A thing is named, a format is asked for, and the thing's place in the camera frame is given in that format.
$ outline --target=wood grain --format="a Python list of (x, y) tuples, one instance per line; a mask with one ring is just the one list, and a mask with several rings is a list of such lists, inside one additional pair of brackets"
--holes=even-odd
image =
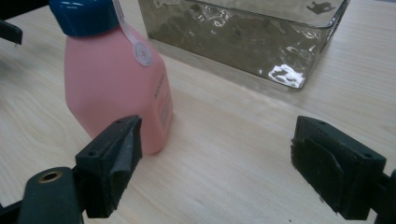
[[(126, 20), (146, 30), (136, 0)], [(119, 209), (87, 223), (373, 223), (345, 221), (290, 163), (297, 116), (323, 119), (396, 168), (396, 5), (351, 1), (302, 91), (151, 40), (163, 56), (175, 104), (167, 145), (138, 165)], [(17, 48), (0, 39), (0, 203), (25, 182), (74, 166), (91, 139), (64, 102), (65, 36), (47, 7), (9, 22)]]

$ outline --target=pink liquid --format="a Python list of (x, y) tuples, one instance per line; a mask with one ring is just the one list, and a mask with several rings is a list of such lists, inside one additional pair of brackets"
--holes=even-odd
[(171, 92), (163, 59), (130, 29), (150, 49), (151, 66), (136, 60), (133, 46), (120, 27), (102, 35), (67, 37), (66, 102), (92, 138), (116, 119), (139, 115), (143, 153), (151, 154), (163, 149), (169, 132)]

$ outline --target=blue bottle cap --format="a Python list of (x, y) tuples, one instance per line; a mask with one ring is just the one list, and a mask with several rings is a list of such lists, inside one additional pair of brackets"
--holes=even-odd
[(49, 7), (66, 35), (99, 35), (120, 24), (112, 0), (49, 0)]

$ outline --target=plastic bottle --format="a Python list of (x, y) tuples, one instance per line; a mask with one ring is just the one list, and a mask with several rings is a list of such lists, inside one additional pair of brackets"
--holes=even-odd
[(94, 138), (114, 120), (139, 115), (143, 153), (160, 151), (173, 113), (165, 65), (123, 21), (118, 0), (49, 0), (49, 6), (68, 35), (65, 96), (81, 126)]

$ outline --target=light wood surface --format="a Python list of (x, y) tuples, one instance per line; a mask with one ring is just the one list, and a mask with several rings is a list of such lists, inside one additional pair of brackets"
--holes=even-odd
[[(146, 30), (136, 0), (128, 23)], [(298, 115), (322, 119), (396, 168), (396, 4), (352, 0), (302, 91), (151, 40), (175, 113), (165, 149), (139, 163), (119, 209), (87, 223), (373, 223), (345, 221), (290, 163)], [(0, 39), (0, 203), (21, 199), (43, 170), (75, 165), (89, 142), (64, 102), (65, 36), (48, 7), (9, 20), (22, 46)]]

